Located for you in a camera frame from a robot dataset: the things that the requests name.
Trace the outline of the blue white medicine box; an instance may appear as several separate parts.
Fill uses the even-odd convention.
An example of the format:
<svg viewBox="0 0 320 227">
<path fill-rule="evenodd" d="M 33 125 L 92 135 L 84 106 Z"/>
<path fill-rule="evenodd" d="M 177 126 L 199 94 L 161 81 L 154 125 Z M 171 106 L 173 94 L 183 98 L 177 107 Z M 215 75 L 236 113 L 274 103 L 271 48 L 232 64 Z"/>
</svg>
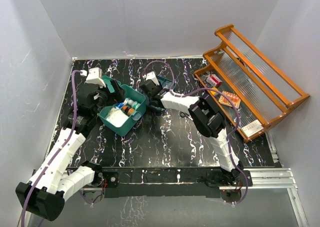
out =
<svg viewBox="0 0 320 227">
<path fill-rule="evenodd" d="M 129 102 L 129 100 L 130 98 L 125 98 L 124 102 L 118 103 L 116 107 L 122 109 Z"/>
</svg>

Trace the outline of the green medicine box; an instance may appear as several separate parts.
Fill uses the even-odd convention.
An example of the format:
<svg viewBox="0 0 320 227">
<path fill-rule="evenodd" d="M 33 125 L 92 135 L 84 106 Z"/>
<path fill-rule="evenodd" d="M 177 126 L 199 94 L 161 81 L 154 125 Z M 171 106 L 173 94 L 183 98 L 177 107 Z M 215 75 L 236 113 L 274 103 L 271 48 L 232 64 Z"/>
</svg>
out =
<svg viewBox="0 0 320 227">
<path fill-rule="evenodd" d="M 119 85 L 125 90 L 124 101 L 105 106 L 99 118 L 106 127 L 124 137 L 145 114 L 146 97 L 126 84 Z"/>
</svg>

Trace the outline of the dark teal divider tray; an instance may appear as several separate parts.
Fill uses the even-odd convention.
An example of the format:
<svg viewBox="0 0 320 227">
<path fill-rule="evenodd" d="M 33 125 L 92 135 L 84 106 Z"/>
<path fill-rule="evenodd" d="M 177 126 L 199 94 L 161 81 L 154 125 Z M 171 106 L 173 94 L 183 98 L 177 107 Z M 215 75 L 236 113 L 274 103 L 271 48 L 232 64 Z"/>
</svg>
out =
<svg viewBox="0 0 320 227">
<path fill-rule="evenodd" d="M 156 77 L 157 77 L 158 82 L 162 85 L 162 87 L 163 87 L 164 89 L 169 89 L 170 86 L 171 86 L 171 84 L 173 83 L 173 81 L 172 81 L 171 79 L 167 79 L 167 78 L 162 77 L 162 76 L 160 76 L 160 75 L 156 75 Z M 155 112 L 158 112 L 158 113 L 163 112 L 163 111 L 165 110 L 164 108 L 161 108 L 161 107 L 157 107 L 157 106 L 155 106 L 155 105 L 152 105 L 149 98 L 148 98 L 148 100 L 146 100 L 146 106 L 147 106 L 149 109 L 151 109 L 151 110 L 153 110 L 153 111 L 155 111 Z"/>
</svg>

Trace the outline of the white medicine bottle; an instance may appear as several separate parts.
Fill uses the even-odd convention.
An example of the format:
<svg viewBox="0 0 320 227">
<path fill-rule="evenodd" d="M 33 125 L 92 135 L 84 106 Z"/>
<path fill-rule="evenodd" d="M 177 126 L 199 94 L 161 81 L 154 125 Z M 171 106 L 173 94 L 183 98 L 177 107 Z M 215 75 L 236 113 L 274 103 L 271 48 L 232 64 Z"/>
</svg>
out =
<svg viewBox="0 0 320 227">
<path fill-rule="evenodd" d="M 137 101 L 134 101 L 132 99 L 129 99 L 127 101 L 127 104 L 130 105 L 134 110 L 136 110 L 141 104 Z"/>
</svg>

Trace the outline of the brown medicine bottle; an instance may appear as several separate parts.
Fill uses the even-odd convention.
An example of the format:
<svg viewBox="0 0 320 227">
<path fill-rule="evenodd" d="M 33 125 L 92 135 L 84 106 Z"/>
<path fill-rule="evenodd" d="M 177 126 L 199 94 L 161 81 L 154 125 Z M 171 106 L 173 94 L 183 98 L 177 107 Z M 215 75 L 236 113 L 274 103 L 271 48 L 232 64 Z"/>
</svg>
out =
<svg viewBox="0 0 320 227">
<path fill-rule="evenodd" d="M 127 115 L 127 116 L 131 116 L 136 110 L 133 109 L 132 107 L 129 107 L 127 105 L 125 105 L 123 108 L 122 108 L 123 112 Z"/>
</svg>

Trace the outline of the white gauze pack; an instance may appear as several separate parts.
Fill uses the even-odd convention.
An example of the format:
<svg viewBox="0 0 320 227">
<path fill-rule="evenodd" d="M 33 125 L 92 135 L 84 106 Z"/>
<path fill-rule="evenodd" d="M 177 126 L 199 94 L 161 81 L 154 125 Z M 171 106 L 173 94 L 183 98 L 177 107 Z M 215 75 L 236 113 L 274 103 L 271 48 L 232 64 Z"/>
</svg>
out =
<svg viewBox="0 0 320 227">
<path fill-rule="evenodd" d="M 113 107 L 105 117 L 111 125 L 119 128 L 121 127 L 129 117 L 119 108 Z"/>
</svg>

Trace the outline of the small metal scissors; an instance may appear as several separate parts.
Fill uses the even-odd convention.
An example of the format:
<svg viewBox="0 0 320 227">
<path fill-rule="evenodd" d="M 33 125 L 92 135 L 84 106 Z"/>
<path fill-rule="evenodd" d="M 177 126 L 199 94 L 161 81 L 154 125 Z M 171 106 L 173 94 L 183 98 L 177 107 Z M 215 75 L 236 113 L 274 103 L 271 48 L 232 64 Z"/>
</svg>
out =
<svg viewBox="0 0 320 227">
<path fill-rule="evenodd" d="M 188 118 L 189 120 L 193 120 L 193 118 L 189 115 L 189 114 L 187 114 L 187 113 L 185 113 L 185 112 L 179 112 L 179 116 L 181 117 L 181 118 Z"/>
</svg>

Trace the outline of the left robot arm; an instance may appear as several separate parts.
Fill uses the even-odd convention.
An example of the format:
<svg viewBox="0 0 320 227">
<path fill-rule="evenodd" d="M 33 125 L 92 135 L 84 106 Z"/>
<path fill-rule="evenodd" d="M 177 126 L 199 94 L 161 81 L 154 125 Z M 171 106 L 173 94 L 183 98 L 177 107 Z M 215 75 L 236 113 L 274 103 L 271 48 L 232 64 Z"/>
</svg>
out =
<svg viewBox="0 0 320 227">
<path fill-rule="evenodd" d="M 73 91 L 73 110 L 65 120 L 58 140 L 40 168 L 28 182 L 20 182 L 15 193 L 22 206 L 21 217 L 30 212 L 48 221 L 54 221 L 62 212 L 65 202 L 85 185 L 99 186 L 103 182 L 102 167 L 85 161 L 67 177 L 64 172 L 75 152 L 85 142 L 97 124 L 99 113 L 125 99 L 125 90 L 114 78 L 108 85 L 87 83 Z"/>
</svg>

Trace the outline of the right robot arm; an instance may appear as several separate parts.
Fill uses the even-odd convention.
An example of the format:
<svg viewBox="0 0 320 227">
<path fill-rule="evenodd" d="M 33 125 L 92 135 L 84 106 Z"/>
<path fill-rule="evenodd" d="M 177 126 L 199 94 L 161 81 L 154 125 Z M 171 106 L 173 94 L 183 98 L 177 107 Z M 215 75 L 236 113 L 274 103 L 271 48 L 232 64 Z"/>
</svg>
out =
<svg viewBox="0 0 320 227">
<path fill-rule="evenodd" d="M 224 114 L 210 94 L 179 94 L 151 79 L 146 80 L 140 89 L 152 106 L 176 110 L 190 116 L 197 131 L 213 146 L 223 181 L 230 186 L 240 181 L 243 165 L 229 142 Z"/>
</svg>

